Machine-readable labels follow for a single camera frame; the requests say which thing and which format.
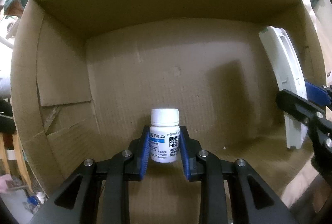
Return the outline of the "white remote control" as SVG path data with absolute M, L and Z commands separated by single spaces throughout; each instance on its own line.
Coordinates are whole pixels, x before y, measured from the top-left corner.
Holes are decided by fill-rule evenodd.
M 299 59 L 292 42 L 282 28 L 268 26 L 259 32 L 259 38 L 271 63 L 279 90 L 287 89 L 307 99 L 307 91 Z M 299 149 L 307 135 L 307 127 L 284 115 L 287 148 Z

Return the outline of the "white pill bottle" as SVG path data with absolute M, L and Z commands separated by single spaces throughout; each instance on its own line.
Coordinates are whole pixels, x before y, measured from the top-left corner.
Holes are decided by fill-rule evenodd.
M 179 110 L 153 108 L 150 126 L 150 157 L 157 163 L 172 163 L 179 152 Z

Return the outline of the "brown cardboard box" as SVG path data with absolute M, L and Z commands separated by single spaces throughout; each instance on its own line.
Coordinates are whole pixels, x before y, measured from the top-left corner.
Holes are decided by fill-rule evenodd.
M 310 156 L 286 148 L 277 82 L 259 39 L 288 33 L 304 77 L 323 84 L 302 0 L 28 0 L 11 66 L 15 123 L 51 194 L 85 158 L 110 158 L 154 107 L 178 108 L 203 147 L 246 158 L 281 193 Z

